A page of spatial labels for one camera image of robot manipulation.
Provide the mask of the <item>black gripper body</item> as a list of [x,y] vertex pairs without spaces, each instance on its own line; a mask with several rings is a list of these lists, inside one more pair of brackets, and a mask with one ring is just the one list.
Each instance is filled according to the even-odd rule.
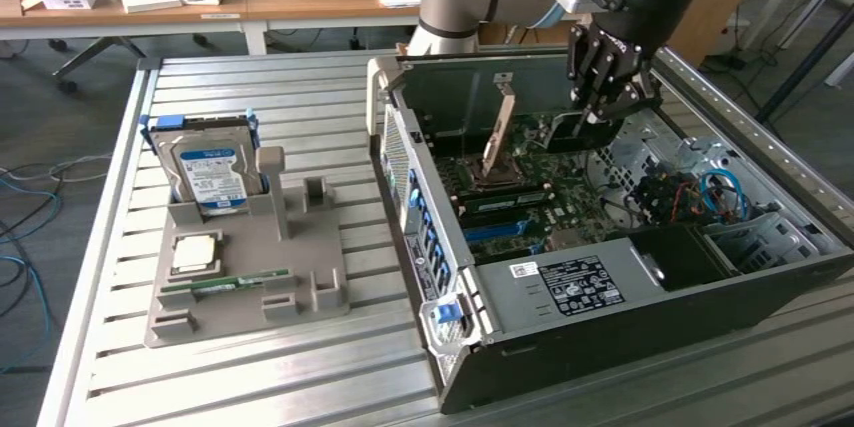
[[692,0],[625,0],[619,11],[592,14],[595,29],[627,44],[633,52],[640,47],[640,59],[652,59],[668,41]]

